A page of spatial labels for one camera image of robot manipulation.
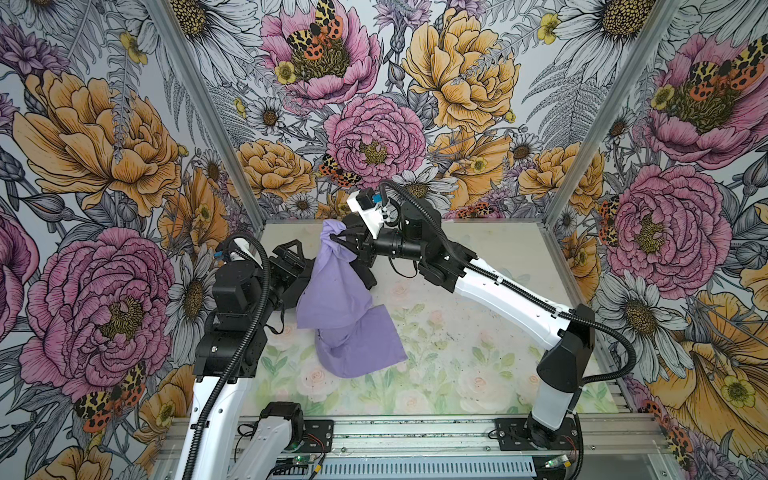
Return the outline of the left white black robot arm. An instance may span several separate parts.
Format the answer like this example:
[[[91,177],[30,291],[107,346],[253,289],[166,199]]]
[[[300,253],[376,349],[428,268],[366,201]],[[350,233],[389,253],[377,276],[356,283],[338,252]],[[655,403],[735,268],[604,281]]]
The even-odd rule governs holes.
[[[268,254],[252,235],[233,234],[215,251],[222,266],[212,288],[214,310],[196,347],[189,426],[175,476],[224,479],[247,393],[267,344],[269,318],[297,302],[311,262],[298,240]]]

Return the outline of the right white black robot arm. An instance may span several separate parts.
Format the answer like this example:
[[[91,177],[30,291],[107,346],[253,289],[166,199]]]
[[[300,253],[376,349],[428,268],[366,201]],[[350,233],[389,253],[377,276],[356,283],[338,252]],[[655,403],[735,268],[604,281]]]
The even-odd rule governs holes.
[[[591,308],[570,308],[542,297],[450,240],[432,205],[403,186],[385,180],[377,189],[352,193],[347,204],[346,228],[333,239],[364,265],[372,266],[379,257],[407,260],[430,284],[485,306],[539,342],[544,350],[536,367],[540,385],[522,426],[523,440],[533,447],[543,449],[555,441],[585,385],[619,379],[634,369],[638,356],[624,334],[597,322]],[[587,375],[599,332],[621,344],[626,357],[612,372]]]

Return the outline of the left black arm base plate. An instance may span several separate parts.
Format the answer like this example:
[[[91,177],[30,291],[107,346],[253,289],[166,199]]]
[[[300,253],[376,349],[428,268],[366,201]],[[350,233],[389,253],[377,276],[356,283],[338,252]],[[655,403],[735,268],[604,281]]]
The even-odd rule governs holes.
[[[297,454],[322,454],[332,450],[335,422],[333,420],[309,419],[303,424],[302,438],[291,444],[286,452]]]

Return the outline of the purple cloth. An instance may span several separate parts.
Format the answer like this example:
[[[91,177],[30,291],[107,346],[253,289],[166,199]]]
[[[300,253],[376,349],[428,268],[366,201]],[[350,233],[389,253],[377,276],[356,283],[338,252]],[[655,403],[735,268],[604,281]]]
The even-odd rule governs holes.
[[[297,327],[312,330],[320,364],[351,379],[407,360],[394,321],[352,267],[356,255],[334,242],[345,225],[323,222],[320,247],[307,287],[296,306]]]

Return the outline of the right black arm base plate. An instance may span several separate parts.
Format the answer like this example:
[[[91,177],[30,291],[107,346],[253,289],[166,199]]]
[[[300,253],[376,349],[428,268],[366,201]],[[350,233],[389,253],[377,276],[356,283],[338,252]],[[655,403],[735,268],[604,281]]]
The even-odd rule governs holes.
[[[582,446],[573,417],[566,417],[557,430],[549,430],[528,417],[496,418],[490,437],[497,441],[501,451],[571,451]]]

